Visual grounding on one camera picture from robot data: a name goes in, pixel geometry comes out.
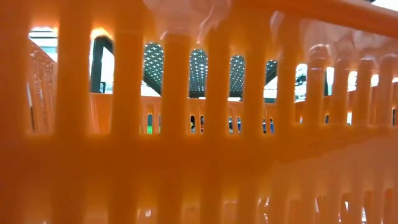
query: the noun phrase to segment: shopping basket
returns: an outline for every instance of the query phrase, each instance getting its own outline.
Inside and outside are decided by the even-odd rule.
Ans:
[[[190,14],[183,10],[170,18],[177,29],[165,30],[171,26],[164,22],[165,2],[1,4],[0,223],[397,222],[397,59],[391,53],[398,14],[360,1],[235,0],[222,19],[197,32],[202,23],[195,16],[202,14],[174,26],[184,19],[179,13]],[[170,4],[177,9],[186,2]],[[206,10],[220,9],[209,4]],[[275,11],[284,15],[277,38],[269,25]],[[355,57],[346,48],[329,51],[323,41],[308,46],[300,29],[306,19],[385,35],[391,45]],[[40,68],[57,70],[53,77],[32,72],[29,60],[37,59],[29,59],[27,36],[33,26],[59,27],[58,64]],[[90,33],[97,27],[115,42],[111,96],[88,91]],[[165,50],[158,99],[140,96],[149,40]],[[206,100],[187,99],[195,47],[208,52]],[[226,100],[232,53],[246,59],[242,103]],[[272,58],[279,60],[277,99],[264,104],[264,65]],[[307,95],[295,103],[300,62],[308,64]],[[324,97],[329,66],[333,94]],[[356,90],[346,93],[352,70]],[[374,74],[379,84],[371,88]],[[191,115],[204,116],[203,134],[190,134]],[[229,117],[236,134],[228,132]],[[270,119],[274,133],[264,134]]]

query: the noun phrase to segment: orange plastic basket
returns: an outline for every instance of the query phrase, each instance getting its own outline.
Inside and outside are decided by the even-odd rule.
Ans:
[[[284,13],[278,44],[274,11]],[[360,1],[234,0],[202,44],[172,32],[160,40],[159,20],[138,0],[2,2],[0,223],[359,224],[363,210],[366,223],[396,223],[397,58],[382,49],[376,61],[331,60],[323,45],[304,52],[303,18],[398,37],[398,14]],[[31,46],[33,26],[58,27],[58,64]],[[99,27],[115,42],[113,95],[88,90],[90,34]],[[164,46],[161,98],[140,96],[149,40]],[[187,99],[198,46],[208,52],[206,100]],[[243,102],[226,100],[232,53],[246,59]],[[264,104],[264,66],[279,56],[277,100]],[[294,103],[300,62],[307,97]],[[333,94],[323,97],[328,66]],[[351,70],[356,91],[347,93]],[[205,117],[203,134],[189,134],[191,115]],[[270,118],[275,133],[264,134]]]

